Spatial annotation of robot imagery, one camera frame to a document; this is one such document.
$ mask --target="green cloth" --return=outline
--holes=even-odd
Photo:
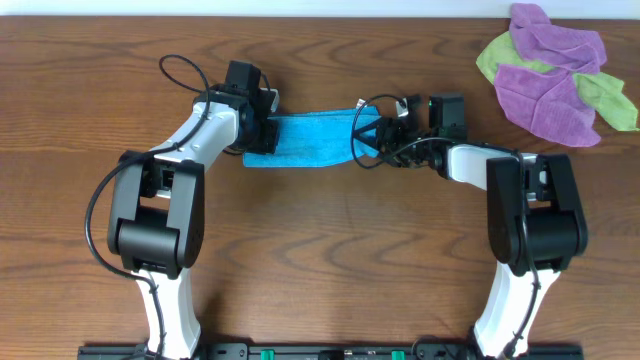
[[[476,60],[476,65],[492,84],[500,64],[524,66],[541,73],[554,69],[538,60],[523,60],[513,46],[508,31],[495,38]],[[602,72],[596,75],[574,73],[573,80],[582,101],[596,109],[614,129],[640,130],[636,127],[638,109],[622,94],[624,81]]]

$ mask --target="white background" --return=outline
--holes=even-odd
[[[640,19],[640,0],[530,0],[552,18]],[[509,17],[509,0],[0,0],[0,15]]]

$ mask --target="wooden table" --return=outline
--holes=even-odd
[[[607,73],[640,105],[640,23],[558,21],[600,31]],[[580,342],[589,359],[640,351],[640,134],[598,118],[602,142],[569,149],[508,122],[475,66],[508,20],[0,18],[0,357],[74,358],[85,343],[142,342],[137,286],[99,267],[82,220],[125,149],[164,141],[193,94],[157,59],[178,53],[211,79],[229,60],[269,75],[281,110],[461,91],[470,137],[571,154],[590,229],[586,254],[551,288],[530,339]],[[187,66],[176,77],[200,86]],[[429,169],[353,163],[246,169],[220,157],[206,180],[206,235],[193,269],[203,339],[402,342],[460,338],[495,271],[484,192]],[[94,234],[105,245],[111,188]]]

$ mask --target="brown table surface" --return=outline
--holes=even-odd
[[[557,21],[600,31],[603,70],[640,105],[640,22]],[[460,91],[470,137],[567,152],[590,229],[584,256],[549,291],[532,342],[580,342],[589,359],[640,351],[640,134],[601,118],[602,142],[570,149],[511,124],[475,65],[508,20],[0,18],[0,352],[73,358],[85,343],[144,341],[137,286],[89,254],[82,220],[125,149],[164,141],[193,93],[157,60],[178,53],[211,79],[253,62],[281,110],[353,107],[358,98]],[[176,77],[200,86],[187,66]],[[94,235],[107,258],[111,188]],[[485,193],[429,169],[353,162],[246,169],[221,156],[206,178],[206,235],[193,268],[203,339],[402,342],[460,338],[481,314],[495,259]]]

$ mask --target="blue cloth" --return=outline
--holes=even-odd
[[[304,114],[274,115],[270,119],[280,124],[280,138],[274,154],[244,154],[244,166],[277,167],[325,167],[353,159],[351,155],[351,126],[356,109],[310,112]],[[380,118],[378,109],[368,106],[358,117],[356,128],[368,125]],[[375,136],[375,130],[366,132]],[[378,155],[372,149],[355,140],[356,155]]]

